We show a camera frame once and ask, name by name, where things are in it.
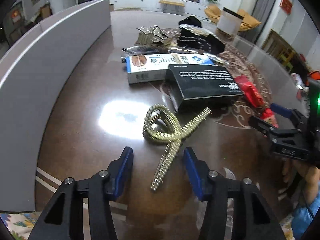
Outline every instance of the black box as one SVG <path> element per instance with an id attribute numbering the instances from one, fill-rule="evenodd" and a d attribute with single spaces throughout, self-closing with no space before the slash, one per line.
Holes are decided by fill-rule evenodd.
<path id="1" fill-rule="evenodd" d="M 223 66 L 171 64 L 166 81 L 177 112 L 230 106 L 243 96 Z"/>

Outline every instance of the blue sleeve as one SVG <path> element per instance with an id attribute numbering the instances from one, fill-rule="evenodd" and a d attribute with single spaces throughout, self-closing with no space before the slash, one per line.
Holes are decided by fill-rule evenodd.
<path id="1" fill-rule="evenodd" d="M 318 209 L 320 207 L 320 191 L 318 192 L 317 197 L 309 206 L 310 210 L 312 211 L 313 215 L 316 215 Z M 303 233 L 307 230 L 310 223 L 312 222 L 312 217 L 309 214 L 309 211 L 306 207 L 298 206 L 292 213 L 294 217 L 291 223 L 293 236 L 296 240 L 299 240 Z"/>

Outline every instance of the cardboard box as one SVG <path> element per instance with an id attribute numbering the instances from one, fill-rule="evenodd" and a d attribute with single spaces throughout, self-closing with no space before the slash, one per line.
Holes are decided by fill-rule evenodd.
<path id="1" fill-rule="evenodd" d="M 169 64 L 213 65 L 206 55 L 152 54 L 126 58 L 129 84 L 164 80 Z"/>
<path id="2" fill-rule="evenodd" d="M 232 105 L 242 90 L 223 66 L 169 65 L 166 80 L 176 111 L 202 110 Z"/>

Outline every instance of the white tv cabinet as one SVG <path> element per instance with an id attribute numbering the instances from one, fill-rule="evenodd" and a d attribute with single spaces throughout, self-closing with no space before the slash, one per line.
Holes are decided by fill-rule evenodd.
<path id="1" fill-rule="evenodd" d="M 159 3 L 160 0 L 110 0 L 111 4 L 115 5 L 115 10 L 124 8 L 141 8 L 143 11 L 156 11 L 162 12 L 163 4 Z M 207 18 L 204 13 L 206 5 L 200 3 L 191 2 L 189 0 L 174 0 L 180 3 L 184 3 L 185 7 L 179 7 L 179 14 L 183 16 L 194 15 L 199 20 Z M 176 6 L 168 5 L 165 12 L 177 14 Z"/>

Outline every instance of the person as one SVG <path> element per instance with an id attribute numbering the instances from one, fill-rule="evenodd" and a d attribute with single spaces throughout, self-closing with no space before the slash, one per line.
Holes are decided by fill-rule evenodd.
<path id="1" fill-rule="evenodd" d="M 291 221 L 293 237 L 299 240 L 320 207 L 320 170 L 304 162 L 286 159 L 283 168 L 284 182 L 288 183 L 292 180 L 294 168 L 304 178 L 305 183 L 298 205 L 292 212 Z"/>

